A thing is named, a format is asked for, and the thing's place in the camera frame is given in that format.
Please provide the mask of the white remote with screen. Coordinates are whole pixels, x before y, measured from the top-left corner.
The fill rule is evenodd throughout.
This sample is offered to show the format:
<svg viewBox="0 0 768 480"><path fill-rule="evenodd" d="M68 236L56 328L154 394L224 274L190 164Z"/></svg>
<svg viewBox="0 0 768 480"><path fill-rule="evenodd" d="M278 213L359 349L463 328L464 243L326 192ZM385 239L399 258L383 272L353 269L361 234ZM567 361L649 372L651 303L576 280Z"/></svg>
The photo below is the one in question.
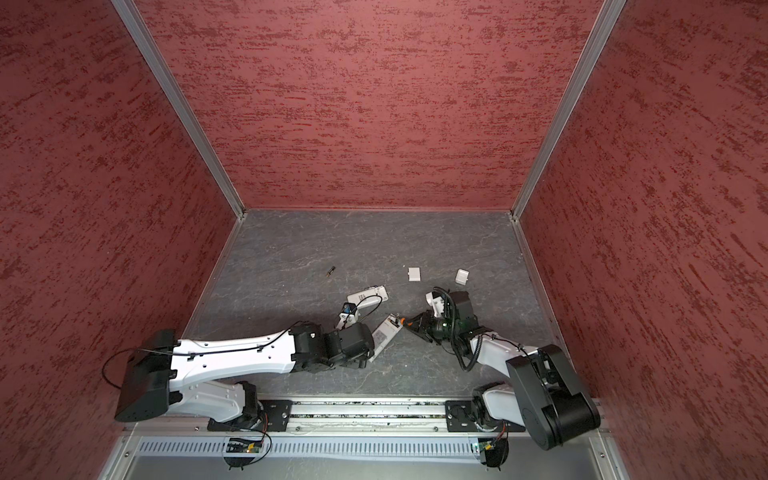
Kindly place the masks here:
<svg viewBox="0 0 768 480"><path fill-rule="evenodd" d="M374 351L368 362L374 362L402 328L402 319L394 314L389 314L372 334Z"/></svg>

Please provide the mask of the aluminium corner post right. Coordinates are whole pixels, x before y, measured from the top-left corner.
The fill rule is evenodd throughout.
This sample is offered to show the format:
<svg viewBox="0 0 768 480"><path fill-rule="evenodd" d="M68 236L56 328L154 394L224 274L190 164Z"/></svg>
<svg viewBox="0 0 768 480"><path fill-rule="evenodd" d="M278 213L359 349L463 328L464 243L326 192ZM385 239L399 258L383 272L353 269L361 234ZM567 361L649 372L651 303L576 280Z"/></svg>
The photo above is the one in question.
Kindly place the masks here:
<svg viewBox="0 0 768 480"><path fill-rule="evenodd" d="M511 219L519 222L549 163L551 155L582 95L603 49L626 5L625 0L605 0L579 55L552 122L542 140L521 191L511 209Z"/></svg>

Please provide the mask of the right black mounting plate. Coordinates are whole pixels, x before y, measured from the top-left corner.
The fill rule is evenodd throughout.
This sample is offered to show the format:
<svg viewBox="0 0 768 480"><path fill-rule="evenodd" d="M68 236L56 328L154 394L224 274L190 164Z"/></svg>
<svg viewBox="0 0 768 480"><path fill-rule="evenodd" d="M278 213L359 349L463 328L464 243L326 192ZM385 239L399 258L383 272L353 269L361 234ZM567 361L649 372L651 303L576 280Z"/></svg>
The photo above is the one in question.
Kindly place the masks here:
<svg viewBox="0 0 768 480"><path fill-rule="evenodd" d="M524 426L506 421L495 420L481 412L473 401L448 400L445 402L445 418L450 433L487 433L498 434L525 433Z"/></svg>

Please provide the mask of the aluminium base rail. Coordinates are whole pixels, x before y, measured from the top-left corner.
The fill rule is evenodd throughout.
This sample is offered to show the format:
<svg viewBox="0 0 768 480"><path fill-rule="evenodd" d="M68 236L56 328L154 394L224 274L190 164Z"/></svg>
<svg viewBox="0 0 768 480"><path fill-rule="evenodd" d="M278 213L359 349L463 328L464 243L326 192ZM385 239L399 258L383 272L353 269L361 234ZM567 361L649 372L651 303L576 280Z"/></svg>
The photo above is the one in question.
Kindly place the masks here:
<svg viewBox="0 0 768 480"><path fill-rule="evenodd" d="M359 426L381 422L390 427L409 421L415 423L443 421L444 428L447 430L445 402L448 400L422 398L291 400L294 405L286 431L291 428L298 430L302 422L309 420L316 420L325 425L339 423ZM115 419L121 423L134 423L165 415L176 415L227 422L240 417L243 413L255 413L259 401L264 400L258 399L255 393L231 386L226 386L221 393L173 392L169 398L122 401L117 407Z"/></svg>

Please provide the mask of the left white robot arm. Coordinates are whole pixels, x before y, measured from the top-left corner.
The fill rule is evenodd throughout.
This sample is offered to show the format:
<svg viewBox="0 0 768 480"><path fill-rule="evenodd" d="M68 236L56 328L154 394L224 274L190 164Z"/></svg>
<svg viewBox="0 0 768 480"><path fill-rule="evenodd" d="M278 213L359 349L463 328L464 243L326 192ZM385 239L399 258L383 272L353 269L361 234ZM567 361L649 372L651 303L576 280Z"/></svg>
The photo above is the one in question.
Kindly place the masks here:
<svg viewBox="0 0 768 480"><path fill-rule="evenodd" d="M164 329L126 352L116 421L136 423L171 414L245 429L260 415L256 388L246 377L363 369L375 352L375 340L361 323L326 332L316 323L299 321L279 333L225 341L179 339L174 330Z"/></svg>

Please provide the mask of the white remote with batteries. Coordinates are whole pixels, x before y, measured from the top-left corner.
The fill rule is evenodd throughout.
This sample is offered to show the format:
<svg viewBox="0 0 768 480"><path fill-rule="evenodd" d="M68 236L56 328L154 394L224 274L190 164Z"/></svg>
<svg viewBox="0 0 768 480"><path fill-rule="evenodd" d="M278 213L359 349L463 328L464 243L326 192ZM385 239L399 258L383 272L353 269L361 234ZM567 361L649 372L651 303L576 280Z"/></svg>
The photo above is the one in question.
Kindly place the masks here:
<svg viewBox="0 0 768 480"><path fill-rule="evenodd" d="M389 295L384 286L369 287L347 296L347 302L354 304L358 309L377 306L380 302L386 302L388 299Z"/></svg>

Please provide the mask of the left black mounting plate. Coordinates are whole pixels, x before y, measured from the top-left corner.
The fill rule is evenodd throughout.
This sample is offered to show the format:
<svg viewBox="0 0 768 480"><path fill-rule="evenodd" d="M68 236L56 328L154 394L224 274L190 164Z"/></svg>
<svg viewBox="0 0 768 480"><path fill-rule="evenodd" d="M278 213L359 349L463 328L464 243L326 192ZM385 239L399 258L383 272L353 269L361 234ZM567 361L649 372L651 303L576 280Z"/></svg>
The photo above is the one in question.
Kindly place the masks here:
<svg viewBox="0 0 768 480"><path fill-rule="evenodd" d="M255 413L243 413L227 422L211 419L207 430L210 432L285 432L290 420L291 400L264 400L257 403Z"/></svg>

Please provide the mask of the black mounting plate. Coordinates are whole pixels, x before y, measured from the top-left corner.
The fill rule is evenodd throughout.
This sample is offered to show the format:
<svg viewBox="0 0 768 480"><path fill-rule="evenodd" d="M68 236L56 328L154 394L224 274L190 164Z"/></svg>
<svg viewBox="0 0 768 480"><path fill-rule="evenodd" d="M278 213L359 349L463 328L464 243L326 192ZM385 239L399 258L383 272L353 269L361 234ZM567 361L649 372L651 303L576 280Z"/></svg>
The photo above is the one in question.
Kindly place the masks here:
<svg viewBox="0 0 768 480"><path fill-rule="evenodd" d="M495 420L481 412L473 401L448 400L445 402L445 418L450 433L487 433L498 434L525 433L524 426L506 421Z"/></svg>
<svg viewBox="0 0 768 480"><path fill-rule="evenodd" d="M207 430L210 432L285 432L290 420L291 400L264 400L257 403L255 413L243 413L227 422L211 419Z"/></svg>

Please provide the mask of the aluminium corner post left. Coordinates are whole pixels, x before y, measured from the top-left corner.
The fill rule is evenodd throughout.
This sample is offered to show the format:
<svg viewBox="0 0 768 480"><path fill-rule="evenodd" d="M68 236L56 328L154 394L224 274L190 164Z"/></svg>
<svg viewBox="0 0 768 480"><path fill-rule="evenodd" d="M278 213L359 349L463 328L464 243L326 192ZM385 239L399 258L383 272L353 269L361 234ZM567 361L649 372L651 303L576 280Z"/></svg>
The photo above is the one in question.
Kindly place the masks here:
<svg viewBox="0 0 768 480"><path fill-rule="evenodd" d="M205 134L193 108L155 42L148 26L134 1L112 0L120 20L127 29L155 80L182 123L197 152L207 166L219 190L227 200L238 221L246 216L246 207L236 191L229 175Z"/></svg>

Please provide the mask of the aluminium corner post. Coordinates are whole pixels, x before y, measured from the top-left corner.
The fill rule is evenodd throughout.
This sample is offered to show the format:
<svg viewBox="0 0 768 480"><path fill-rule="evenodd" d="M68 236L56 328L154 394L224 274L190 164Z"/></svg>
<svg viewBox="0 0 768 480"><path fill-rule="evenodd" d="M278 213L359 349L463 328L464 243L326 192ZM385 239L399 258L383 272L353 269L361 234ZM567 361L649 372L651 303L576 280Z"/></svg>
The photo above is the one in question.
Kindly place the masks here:
<svg viewBox="0 0 768 480"><path fill-rule="evenodd" d="M219 190L227 200L238 221L246 216L246 207L236 191L229 175L205 134L193 108L155 42L148 26L134 1L112 0L120 20L127 29L155 80L182 123L197 152L207 166Z"/></svg>
<svg viewBox="0 0 768 480"><path fill-rule="evenodd" d="M579 55L552 122L542 140L521 191L511 209L511 219L519 222L549 163L551 155L582 95L603 49L626 5L625 0L605 0Z"/></svg>

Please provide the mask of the white battery cover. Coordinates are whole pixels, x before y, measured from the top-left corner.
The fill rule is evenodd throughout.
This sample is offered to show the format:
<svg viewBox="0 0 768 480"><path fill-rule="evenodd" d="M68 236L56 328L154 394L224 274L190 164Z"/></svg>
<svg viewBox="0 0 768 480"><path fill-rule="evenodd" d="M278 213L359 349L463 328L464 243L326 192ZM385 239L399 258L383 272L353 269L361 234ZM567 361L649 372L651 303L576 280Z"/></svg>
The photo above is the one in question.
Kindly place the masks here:
<svg viewBox="0 0 768 480"><path fill-rule="evenodd" d="M464 269L458 269L455 276L455 282L459 285L466 285L469 280L470 272Z"/></svg>
<svg viewBox="0 0 768 480"><path fill-rule="evenodd" d="M420 282L421 281L421 270L419 267L409 267L408 268L408 280L410 282Z"/></svg>

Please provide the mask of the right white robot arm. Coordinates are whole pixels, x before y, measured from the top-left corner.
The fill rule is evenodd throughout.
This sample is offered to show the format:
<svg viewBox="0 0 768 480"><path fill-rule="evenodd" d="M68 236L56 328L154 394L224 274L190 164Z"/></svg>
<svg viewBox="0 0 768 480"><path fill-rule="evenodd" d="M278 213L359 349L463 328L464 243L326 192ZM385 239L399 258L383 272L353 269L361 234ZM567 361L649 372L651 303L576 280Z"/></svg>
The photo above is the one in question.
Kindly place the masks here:
<svg viewBox="0 0 768 480"><path fill-rule="evenodd" d="M544 450L600 428L598 408L559 346L524 346L482 326L466 291L435 287L426 299L427 311L402 321L407 330L445 348L464 372L484 366L505 376L448 404L450 422L500 439L521 427Z"/></svg>

